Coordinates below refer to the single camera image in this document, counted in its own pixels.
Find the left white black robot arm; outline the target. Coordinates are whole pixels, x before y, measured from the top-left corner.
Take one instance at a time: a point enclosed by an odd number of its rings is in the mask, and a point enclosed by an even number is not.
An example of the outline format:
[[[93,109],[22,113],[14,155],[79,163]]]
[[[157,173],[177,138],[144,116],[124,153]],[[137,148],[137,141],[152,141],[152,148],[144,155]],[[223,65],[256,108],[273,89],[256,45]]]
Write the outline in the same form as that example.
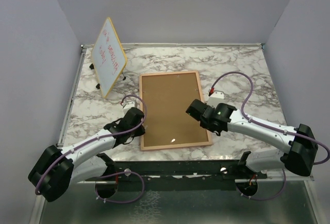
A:
[[[145,118],[140,109],[131,107],[122,118],[106,124],[95,135],[77,144],[47,147],[28,175],[35,194],[52,202],[73,183],[94,177],[110,179],[114,167],[107,163],[102,152],[126,144],[129,138],[143,135]]]

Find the pink picture frame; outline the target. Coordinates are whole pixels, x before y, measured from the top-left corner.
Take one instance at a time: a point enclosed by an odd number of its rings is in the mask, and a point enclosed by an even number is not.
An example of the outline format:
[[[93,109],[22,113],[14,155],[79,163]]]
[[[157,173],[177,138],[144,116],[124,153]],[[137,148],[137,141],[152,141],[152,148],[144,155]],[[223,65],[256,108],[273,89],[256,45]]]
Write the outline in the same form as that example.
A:
[[[146,105],[141,150],[212,145],[211,133],[186,113],[195,99],[204,101],[197,71],[142,74],[139,95]]]

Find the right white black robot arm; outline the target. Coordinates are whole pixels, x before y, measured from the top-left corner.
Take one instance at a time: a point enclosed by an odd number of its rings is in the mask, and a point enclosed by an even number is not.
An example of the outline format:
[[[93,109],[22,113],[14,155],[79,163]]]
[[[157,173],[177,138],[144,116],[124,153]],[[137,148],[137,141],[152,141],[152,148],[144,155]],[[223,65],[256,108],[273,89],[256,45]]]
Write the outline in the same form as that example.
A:
[[[190,104],[186,112],[202,128],[216,135],[222,131],[240,133],[273,147],[245,153],[241,157],[242,162],[237,165],[240,177],[249,178],[254,173],[268,169],[287,169],[298,176],[310,176],[318,145],[309,126],[300,124],[295,128],[262,119],[248,119],[234,106],[219,103],[214,108],[198,99]]]

